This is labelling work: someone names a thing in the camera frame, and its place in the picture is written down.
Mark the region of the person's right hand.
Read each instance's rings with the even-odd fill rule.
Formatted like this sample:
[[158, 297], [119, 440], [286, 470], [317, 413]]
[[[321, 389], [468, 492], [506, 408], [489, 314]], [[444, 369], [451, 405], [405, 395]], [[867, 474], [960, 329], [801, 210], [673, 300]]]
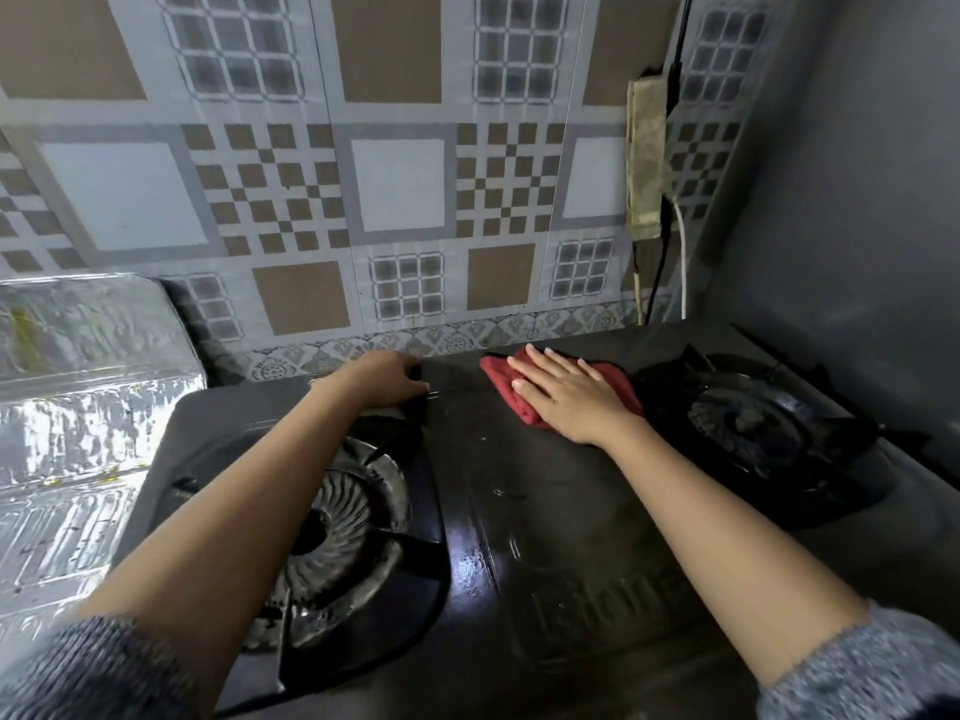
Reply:
[[514, 381], [527, 382], [515, 383], [516, 389], [558, 434], [574, 443], [609, 451], [630, 439], [631, 435], [649, 428], [643, 417], [624, 407], [611, 388], [594, 388], [593, 381], [578, 368], [578, 359], [561, 355], [574, 363], [572, 383], [527, 381], [525, 366], [529, 362], [525, 357], [525, 346], [519, 357], [508, 357], [510, 366], [524, 376], [524, 379]]

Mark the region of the person's left hand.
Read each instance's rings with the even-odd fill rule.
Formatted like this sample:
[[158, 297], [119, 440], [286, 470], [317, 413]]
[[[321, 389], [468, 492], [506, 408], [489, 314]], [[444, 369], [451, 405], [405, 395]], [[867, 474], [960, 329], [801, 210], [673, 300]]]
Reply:
[[398, 351], [374, 350], [318, 379], [313, 391], [356, 412], [386, 408], [388, 384], [427, 384], [416, 376], [418, 359]]

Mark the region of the red cleaning cloth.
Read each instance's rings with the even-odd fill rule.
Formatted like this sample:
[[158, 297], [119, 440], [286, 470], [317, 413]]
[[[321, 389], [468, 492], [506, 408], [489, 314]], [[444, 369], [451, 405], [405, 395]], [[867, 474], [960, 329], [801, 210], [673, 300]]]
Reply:
[[[642, 402], [638, 398], [627, 373], [620, 366], [615, 363], [605, 361], [592, 361], [589, 363], [594, 365], [598, 371], [601, 371], [606, 375], [606, 379], [612, 386], [612, 390], [616, 393], [618, 399], [620, 399], [621, 403], [629, 412], [641, 417], [644, 416]], [[508, 404], [508, 382], [515, 381], [517, 379], [524, 379], [524, 376], [510, 366], [507, 356], [500, 354], [486, 353], [480, 359], [479, 366], [491, 384], [495, 387], [500, 397], [510, 408]], [[553, 430], [552, 426], [549, 424], [548, 427], [534, 428], [546, 431]]]

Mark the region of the person's right forearm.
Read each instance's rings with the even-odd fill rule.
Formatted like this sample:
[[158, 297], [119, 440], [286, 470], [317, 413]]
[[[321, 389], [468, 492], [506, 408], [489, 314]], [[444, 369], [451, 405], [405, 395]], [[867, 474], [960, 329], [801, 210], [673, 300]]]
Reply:
[[592, 442], [606, 451], [751, 674], [770, 688], [870, 621], [867, 601], [790, 534], [628, 412]]

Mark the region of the person's left forearm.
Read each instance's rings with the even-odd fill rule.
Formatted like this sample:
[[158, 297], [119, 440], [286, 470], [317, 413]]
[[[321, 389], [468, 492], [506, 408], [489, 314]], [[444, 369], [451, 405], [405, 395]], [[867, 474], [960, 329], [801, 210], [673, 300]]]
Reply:
[[372, 377], [319, 380], [293, 410], [146, 537], [81, 603], [169, 642], [211, 712], [337, 448], [378, 401]]

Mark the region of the black gas stove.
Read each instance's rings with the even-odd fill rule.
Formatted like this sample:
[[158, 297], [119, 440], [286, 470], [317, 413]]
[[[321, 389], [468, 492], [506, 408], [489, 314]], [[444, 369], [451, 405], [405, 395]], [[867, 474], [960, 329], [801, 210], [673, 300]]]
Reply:
[[[755, 342], [869, 418], [836, 401], [816, 370], [722, 323], [539, 346], [625, 372], [625, 353], [679, 340]], [[430, 394], [398, 408], [421, 430], [449, 552], [449, 590], [431, 628], [329, 690], [216, 720], [755, 720], [756, 681], [614, 462], [524, 425], [482, 371], [482, 356], [510, 350], [424, 359], [415, 376]], [[894, 493], [786, 532], [859, 593], [960, 642], [960, 483], [902, 450], [924, 448], [927, 435], [885, 426]]]

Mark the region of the round metal stove burner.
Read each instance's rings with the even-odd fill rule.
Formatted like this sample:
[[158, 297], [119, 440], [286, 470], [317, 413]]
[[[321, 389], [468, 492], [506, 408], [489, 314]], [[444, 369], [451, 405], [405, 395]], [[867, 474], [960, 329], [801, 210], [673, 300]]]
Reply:
[[243, 651], [310, 648], [365, 608], [399, 567], [396, 535], [410, 518], [410, 490], [397, 462], [346, 437]]
[[757, 473], [793, 466], [809, 443], [798, 422], [775, 401], [732, 387], [701, 391], [687, 419], [716, 447]]

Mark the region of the black pan support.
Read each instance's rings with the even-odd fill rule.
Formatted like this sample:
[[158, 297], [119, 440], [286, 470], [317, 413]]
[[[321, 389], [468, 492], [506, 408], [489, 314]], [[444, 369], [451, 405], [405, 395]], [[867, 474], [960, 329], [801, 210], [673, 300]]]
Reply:
[[216, 717], [331, 690], [389, 663], [424, 637], [447, 601], [450, 552], [419, 424], [399, 409], [367, 410], [351, 424], [342, 443], [347, 437], [383, 449], [406, 478], [411, 517], [406, 532], [396, 535], [402, 548], [400, 564], [365, 607], [315, 646], [282, 645], [265, 653], [246, 653], [244, 639], [215, 706]]
[[[892, 496], [900, 480], [882, 451], [894, 432], [845, 410], [777, 354], [747, 339], [723, 345], [671, 341], [625, 353], [621, 366], [647, 421], [678, 453], [779, 528], [798, 532], [863, 513]], [[808, 439], [786, 468], [754, 472], [689, 422], [702, 391], [727, 387], [771, 399]]]

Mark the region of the beige wrapped power strip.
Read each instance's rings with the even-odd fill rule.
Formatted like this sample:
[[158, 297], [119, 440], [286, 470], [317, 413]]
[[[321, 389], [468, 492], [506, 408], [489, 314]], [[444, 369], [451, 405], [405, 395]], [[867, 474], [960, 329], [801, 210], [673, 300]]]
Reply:
[[638, 243], [661, 237], [666, 191], [667, 78], [630, 81], [626, 119], [626, 227]]

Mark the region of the aluminium foil splash guard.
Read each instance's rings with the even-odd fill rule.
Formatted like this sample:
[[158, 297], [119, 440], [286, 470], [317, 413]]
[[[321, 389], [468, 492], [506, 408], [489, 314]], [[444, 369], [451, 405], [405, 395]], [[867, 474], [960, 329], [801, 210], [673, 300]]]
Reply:
[[0, 280], [0, 673], [112, 569], [177, 403], [207, 381], [156, 280]]

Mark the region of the grey knitted right sleeve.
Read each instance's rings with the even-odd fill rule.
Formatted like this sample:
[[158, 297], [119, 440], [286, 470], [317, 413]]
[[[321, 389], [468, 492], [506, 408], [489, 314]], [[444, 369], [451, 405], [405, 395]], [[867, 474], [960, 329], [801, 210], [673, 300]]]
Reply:
[[960, 720], [960, 642], [936, 624], [869, 605], [772, 687], [757, 720]]

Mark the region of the grey knitted sleeve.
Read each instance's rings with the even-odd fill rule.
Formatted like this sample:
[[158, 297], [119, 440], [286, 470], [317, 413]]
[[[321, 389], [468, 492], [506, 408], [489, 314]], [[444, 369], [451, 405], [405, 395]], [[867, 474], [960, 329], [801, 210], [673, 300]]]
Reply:
[[0, 720], [201, 720], [198, 682], [134, 619], [83, 618], [0, 672]]
[[936, 624], [869, 605], [772, 687], [757, 720], [960, 720], [960, 642]]

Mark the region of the grey knitted left sleeve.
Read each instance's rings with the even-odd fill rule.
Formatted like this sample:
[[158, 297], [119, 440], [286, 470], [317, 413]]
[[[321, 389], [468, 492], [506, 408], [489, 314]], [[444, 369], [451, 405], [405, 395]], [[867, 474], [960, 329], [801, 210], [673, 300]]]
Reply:
[[0, 672], [0, 720], [201, 720], [198, 682], [134, 619], [83, 618]]

